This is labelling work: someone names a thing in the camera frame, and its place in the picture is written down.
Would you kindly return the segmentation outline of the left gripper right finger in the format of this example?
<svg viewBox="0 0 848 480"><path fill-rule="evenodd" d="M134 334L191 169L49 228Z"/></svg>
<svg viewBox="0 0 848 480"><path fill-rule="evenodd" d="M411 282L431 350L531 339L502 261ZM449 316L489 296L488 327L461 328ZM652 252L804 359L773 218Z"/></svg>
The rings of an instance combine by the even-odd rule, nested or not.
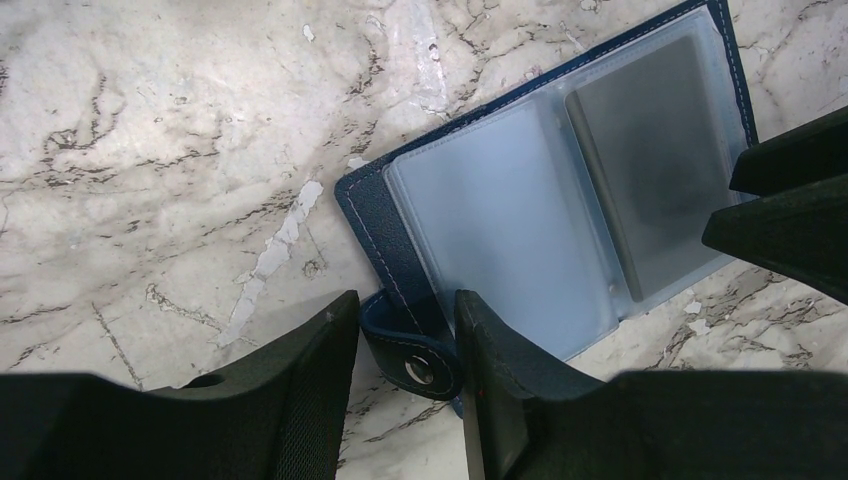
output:
<svg viewBox="0 0 848 480"><path fill-rule="evenodd" d="M624 371L598 380L456 294L473 479L843 479L847 378Z"/></svg>

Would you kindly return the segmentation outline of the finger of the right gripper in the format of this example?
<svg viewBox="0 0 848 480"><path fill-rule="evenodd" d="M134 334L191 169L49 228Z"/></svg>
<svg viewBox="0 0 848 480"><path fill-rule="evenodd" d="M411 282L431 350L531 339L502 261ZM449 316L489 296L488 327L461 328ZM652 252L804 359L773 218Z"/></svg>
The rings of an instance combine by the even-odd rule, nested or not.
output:
<svg viewBox="0 0 848 480"><path fill-rule="evenodd" d="M835 110L742 152L729 188L769 196L847 173L847 109Z"/></svg>
<svg viewBox="0 0 848 480"><path fill-rule="evenodd" d="M714 250L847 302L847 177L840 175L714 212Z"/></svg>

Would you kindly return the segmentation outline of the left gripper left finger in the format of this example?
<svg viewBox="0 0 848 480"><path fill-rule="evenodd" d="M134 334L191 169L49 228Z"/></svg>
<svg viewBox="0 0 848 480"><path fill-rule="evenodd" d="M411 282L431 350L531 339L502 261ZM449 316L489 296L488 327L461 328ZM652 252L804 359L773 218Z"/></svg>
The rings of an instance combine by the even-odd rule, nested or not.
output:
<svg viewBox="0 0 848 480"><path fill-rule="evenodd" d="M347 291L180 388L86 373L1 378L5 479L332 479L358 344Z"/></svg>

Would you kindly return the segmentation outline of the black VIP credit card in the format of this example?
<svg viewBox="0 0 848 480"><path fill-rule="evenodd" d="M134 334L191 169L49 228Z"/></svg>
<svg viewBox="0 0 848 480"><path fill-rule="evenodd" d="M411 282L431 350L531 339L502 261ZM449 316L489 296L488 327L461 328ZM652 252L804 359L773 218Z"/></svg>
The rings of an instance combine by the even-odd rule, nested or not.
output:
<svg viewBox="0 0 848 480"><path fill-rule="evenodd" d="M717 259L701 236L731 203L726 146L694 37L575 89L564 106L633 301Z"/></svg>

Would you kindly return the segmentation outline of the blue card holder wallet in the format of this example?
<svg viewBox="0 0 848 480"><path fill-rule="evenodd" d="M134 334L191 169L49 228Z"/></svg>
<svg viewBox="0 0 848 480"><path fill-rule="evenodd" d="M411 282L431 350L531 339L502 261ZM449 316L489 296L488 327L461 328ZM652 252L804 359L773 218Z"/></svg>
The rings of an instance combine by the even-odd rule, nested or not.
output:
<svg viewBox="0 0 848 480"><path fill-rule="evenodd" d="M460 410L455 296L478 293L520 335L566 361L626 319L713 274L725 254L633 301L564 106L575 89L694 37L726 187L758 141L724 1L684 1L344 175L335 199L377 273L361 329L385 380Z"/></svg>

